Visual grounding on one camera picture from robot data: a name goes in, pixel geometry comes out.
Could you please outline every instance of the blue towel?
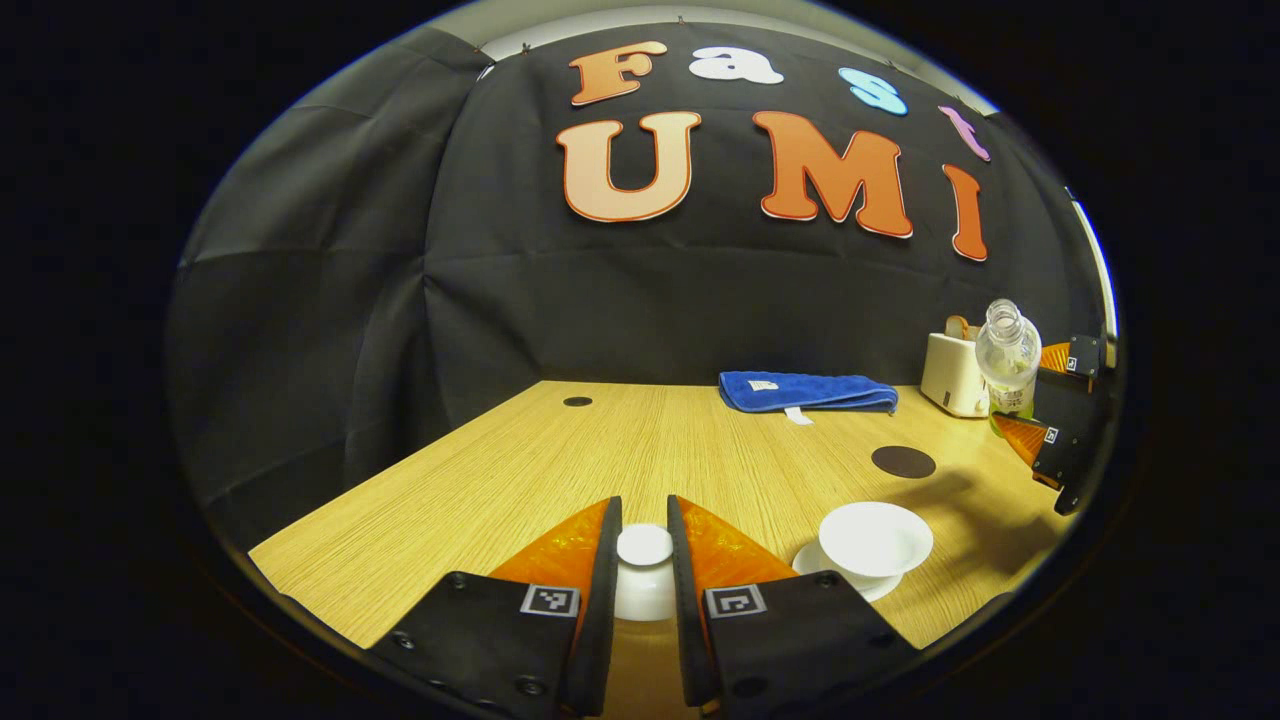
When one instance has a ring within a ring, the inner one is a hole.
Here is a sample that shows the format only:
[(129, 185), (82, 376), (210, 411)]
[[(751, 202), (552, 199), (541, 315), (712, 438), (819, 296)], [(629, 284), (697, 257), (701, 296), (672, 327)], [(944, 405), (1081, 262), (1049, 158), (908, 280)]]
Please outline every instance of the blue towel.
[[(773, 383), (777, 389), (754, 389), (756, 383)], [(897, 409), (897, 391), (863, 375), (801, 375), (796, 373), (721, 373), (721, 397), (742, 413), (767, 413), (783, 407), (814, 410), (851, 407), (858, 410)]]

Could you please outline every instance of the water bottle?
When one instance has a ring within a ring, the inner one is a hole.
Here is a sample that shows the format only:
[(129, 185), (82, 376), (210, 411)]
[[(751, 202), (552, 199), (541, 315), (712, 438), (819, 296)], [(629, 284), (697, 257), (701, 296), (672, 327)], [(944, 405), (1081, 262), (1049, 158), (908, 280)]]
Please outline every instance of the water bottle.
[[(1036, 325), (1012, 301), (997, 300), (987, 307), (987, 323), (978, 332), (974, 352), (978, 354), (978, 369), (987, 379), (991, 411), (1030, 419), (1041, 359)], [(991, 429), (1004, 437), (995, 418)]]

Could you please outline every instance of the wooden table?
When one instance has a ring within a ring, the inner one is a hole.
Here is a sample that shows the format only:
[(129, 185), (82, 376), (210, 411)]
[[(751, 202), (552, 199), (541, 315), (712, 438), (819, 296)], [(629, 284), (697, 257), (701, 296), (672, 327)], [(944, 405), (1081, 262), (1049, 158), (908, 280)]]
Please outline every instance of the wooden table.
[[(1062, 536), (1055, 493), (986, 420), (900, 387), (895, 415), (732, 410), (714, 387), (541, 382), (369, 479), (250, 556), (283, 594), (369, 647), (449, 570), (488, 574), (568, 515), (617, 495), (623, 523), (666, 524), (680, 495), (790, 562), (832, 509), (892, 502), (933, 552), (874, 603), (923, 647), (1016, 587)], [(571, 407), (566, 397), (588, 396)], [(931, 455), (924, 479), (872, 452)], [(696, 717), (681, 697), (675, 620), (614, 626), (605, 717)]]

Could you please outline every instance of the white cup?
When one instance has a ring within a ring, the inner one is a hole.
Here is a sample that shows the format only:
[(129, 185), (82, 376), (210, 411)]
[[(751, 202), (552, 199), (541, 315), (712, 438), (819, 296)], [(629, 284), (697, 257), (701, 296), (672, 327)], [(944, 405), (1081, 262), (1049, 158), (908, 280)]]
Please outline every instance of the white cup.
[(671, 552), (667, 528), (648, 523), (622, 528), (614, 618), (654, 621), (676, 615), (676, 571)]
[(818, 528), (818, 565), (854, 589), (883, 597), (924, 562), (933, 532), (915, 512), (888, 502), (854, 502), (827, 514)]

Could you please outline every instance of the white plate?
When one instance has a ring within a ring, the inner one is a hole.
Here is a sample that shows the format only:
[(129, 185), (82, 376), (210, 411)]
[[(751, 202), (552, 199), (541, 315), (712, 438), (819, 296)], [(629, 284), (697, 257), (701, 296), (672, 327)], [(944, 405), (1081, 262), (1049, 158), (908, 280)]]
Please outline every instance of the white plate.
[[(820, 553), (822, 550), (818, 547), (818, 541), (810, 542), (809, 544), (801, 547), (800, 552), (796, 553), (795, 560), (791, 561), (791, 569), (801, 575), (822, 571), (822, 566), (819, 565)], [(896, 588), (901, 582), (902, 574), (897, 574), (891, 578), (884, 578), (884, 580), (869, 588), (860, 589), (858, 593), (861, 594), (863, 600), (867, 602), (876, 602), (892, 592), (893, 588)]]

